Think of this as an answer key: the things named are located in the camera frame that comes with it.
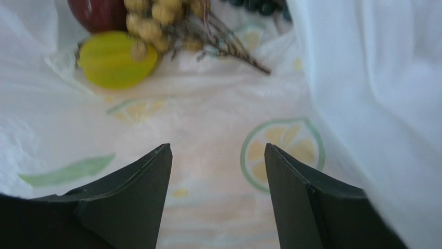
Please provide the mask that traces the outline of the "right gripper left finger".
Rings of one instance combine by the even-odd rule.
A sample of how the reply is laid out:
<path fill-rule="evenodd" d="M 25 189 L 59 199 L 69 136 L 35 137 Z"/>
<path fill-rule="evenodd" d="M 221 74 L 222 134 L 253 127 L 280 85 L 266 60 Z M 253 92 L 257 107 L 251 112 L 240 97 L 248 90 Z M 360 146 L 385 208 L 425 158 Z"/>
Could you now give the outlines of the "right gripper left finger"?
<path fill-rule="evenodd" d="M 172 169 L 162 144 L 64 195 L 1 195 L 1 248 L 155 248 Z"/>

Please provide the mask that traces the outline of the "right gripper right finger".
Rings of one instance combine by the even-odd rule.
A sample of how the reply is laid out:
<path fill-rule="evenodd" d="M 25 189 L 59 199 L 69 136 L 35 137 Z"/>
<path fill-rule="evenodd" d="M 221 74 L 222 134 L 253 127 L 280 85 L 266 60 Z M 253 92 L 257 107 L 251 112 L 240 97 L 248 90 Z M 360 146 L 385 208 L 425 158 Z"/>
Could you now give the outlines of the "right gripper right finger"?
<path fill-rule="evenodd" d="M 273 144 L 265 165 L 281 248 L 404 248 L 365 192 Z"/>

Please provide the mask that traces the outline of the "white plastic bag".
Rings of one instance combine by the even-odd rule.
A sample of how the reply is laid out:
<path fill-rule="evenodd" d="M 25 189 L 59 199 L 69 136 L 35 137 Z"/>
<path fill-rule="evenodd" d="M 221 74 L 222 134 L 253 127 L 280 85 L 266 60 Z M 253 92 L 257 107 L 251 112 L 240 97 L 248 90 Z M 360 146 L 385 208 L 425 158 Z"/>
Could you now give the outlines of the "white plastic bag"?
<path fill-rule="evenodd" d="M 126 91 L 75 68 L 66 1 L 1 1 L 1 193 L 62 195 L 169 143 L 159 248 L 278 248 L 264 149 L 363 188 L 409 248 L 441 248 L 441 1 L 214 1 L 269 76 L 181 52 Z"/>

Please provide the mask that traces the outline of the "fake green starfruit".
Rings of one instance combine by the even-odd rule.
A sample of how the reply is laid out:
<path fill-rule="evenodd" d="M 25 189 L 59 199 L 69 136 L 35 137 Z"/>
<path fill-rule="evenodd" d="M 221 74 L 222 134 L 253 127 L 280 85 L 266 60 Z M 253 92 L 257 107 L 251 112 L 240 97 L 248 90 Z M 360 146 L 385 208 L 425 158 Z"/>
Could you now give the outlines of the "fake green starfruit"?
<path fill-rule="evenodd" d="M 77 65 L 104 89 L 121 90 L 141 83 L 156 67 L 159 52 L 122 31 L 92 35 L 80 47 Z"/>

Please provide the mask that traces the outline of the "fake dark red plum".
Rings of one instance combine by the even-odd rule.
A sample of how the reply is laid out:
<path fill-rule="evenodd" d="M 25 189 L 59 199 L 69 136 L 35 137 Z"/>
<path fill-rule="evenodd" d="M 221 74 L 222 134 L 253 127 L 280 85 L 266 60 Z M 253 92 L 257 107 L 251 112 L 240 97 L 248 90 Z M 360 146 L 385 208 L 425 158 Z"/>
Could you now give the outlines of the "fake dark red plum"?
<path fill-rule="evenodd" d="M 90 33 L 126 31 L 123 0 L 68 0 L 75 19 Z"/>

